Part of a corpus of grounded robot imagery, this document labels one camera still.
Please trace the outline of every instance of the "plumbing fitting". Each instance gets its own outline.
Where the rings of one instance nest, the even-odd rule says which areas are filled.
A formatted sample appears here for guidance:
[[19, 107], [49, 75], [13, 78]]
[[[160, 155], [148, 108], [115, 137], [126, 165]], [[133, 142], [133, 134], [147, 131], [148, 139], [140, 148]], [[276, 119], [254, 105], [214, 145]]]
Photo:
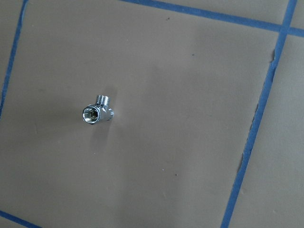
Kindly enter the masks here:
[[96, 124], [111, 120], [114, 112], [109, 108], [110, 98], [108, 96], [98, 95], [95, 104], [88, 105], [82, 112], [82, 117], [88, 124]]

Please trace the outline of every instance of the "chrome valve adapter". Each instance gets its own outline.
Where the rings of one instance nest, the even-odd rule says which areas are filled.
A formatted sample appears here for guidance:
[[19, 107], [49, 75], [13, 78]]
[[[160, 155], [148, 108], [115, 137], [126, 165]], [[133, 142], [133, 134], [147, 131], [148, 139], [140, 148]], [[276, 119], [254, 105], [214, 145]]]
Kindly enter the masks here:
[[104, 122], [111, 120], [114, 116], [114, 112], [109, 108], [110, 98], [108, 96], [98, 95], [95, 104], [87, 106], [83, 112], [82, 117], [88, 124], [96, 124], [98, 122]]

